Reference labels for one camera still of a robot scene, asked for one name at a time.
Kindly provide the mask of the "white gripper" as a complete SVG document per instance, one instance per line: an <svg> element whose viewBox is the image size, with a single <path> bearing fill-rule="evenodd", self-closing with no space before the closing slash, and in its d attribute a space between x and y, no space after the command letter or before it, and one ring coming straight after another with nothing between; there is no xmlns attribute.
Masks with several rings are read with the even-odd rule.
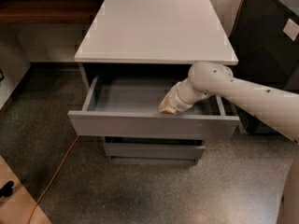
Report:
<svg viewBox="0 0 299 224"><path fill-rule="evenodd" d="M158 110L163 114L176 114L191 109L195 103L205 100L210 94L197 91L186 78L178 82L170 92L163 98Z"/></svg>

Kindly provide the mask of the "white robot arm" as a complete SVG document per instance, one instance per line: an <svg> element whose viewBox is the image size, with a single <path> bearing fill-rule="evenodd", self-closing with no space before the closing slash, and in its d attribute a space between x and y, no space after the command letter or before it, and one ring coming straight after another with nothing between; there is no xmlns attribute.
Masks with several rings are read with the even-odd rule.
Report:
<svg viewBox="0 0 299 224"><path fill-rule="evenodd" d="M225 65L198 62L187 78L174 85L159 104L167 114L185 112L201 100L218 95L294 143L299 142L299 94L234 77ZM286 176L277 217L271 224L299 224L299 162Z"/></svg>

